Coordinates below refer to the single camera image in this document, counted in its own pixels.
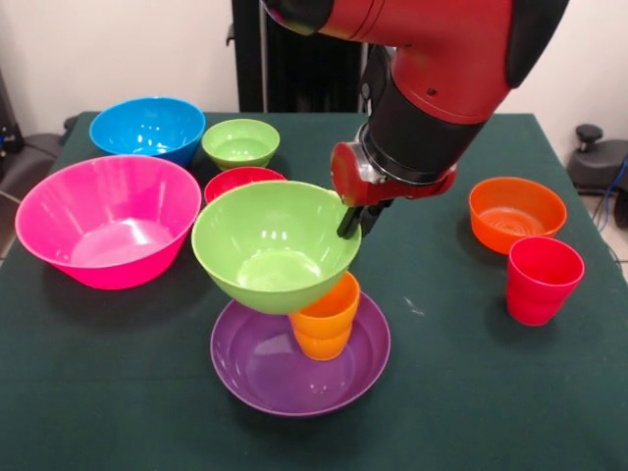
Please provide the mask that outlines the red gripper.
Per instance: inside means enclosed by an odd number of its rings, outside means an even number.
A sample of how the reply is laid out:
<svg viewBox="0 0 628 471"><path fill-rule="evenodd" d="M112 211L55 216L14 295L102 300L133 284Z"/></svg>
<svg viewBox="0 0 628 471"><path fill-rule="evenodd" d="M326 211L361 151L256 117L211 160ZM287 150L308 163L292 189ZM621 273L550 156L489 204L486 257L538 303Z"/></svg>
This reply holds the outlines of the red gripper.
<svg viewBox="0 0 628 471"><path fill-rule="evenodd" d="M386 176L371 164L358 142L338 143L332 151L331 176L336 193L348 208L337 235L349 239L359 224L362 233L369 234L383 211L393 204L392 199L414 200L442 194L452 187L456 175L454 165L435 183L402 182ZM367 206L362 215L361 206Z"/></svg>

